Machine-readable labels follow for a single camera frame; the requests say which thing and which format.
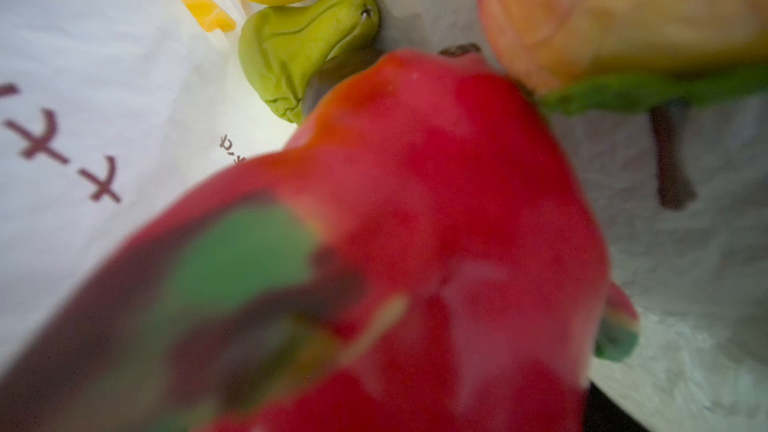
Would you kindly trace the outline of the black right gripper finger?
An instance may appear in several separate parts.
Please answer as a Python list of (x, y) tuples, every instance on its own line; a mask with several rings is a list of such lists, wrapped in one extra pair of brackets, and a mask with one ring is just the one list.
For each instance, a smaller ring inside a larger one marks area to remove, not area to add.
[(648, 429), (591, 383), (583, 415), (584, 432), (647, 432)]

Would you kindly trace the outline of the red green dragon fruit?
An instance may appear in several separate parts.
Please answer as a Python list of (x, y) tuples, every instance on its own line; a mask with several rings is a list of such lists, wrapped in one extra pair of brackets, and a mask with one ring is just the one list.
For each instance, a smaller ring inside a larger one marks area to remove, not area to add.
[(471, 53), (400, 49), (120, 244), (5, 431), (580, 431), (639, 314), (569, 159)]

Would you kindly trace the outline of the green chayote pear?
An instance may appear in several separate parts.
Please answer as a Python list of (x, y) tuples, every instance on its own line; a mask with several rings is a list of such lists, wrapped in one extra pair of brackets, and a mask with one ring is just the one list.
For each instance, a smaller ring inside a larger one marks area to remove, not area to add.
[(247, 82), (270, 111), (298, 125), (310, 77), (333, 59), (370, 49), (379, 27), (376, 0), (268, 6), (243, 24), (238, 60)]

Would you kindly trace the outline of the banana print plastic bag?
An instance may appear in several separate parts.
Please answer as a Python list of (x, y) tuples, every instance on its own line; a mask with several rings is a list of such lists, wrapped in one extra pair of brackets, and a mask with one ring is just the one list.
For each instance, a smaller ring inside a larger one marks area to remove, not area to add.
[[(1, 360), (130, 232), (188, 187), (282, 146), (291, 125), (245, 81), (236, 39), (180, 0), (1, 0)], [(693, 112), (697, 199), (656, 199), (650, 125), (550, 120), (642, 316), (600, 387), (652, 431), (767, 427), (767, 100)]]

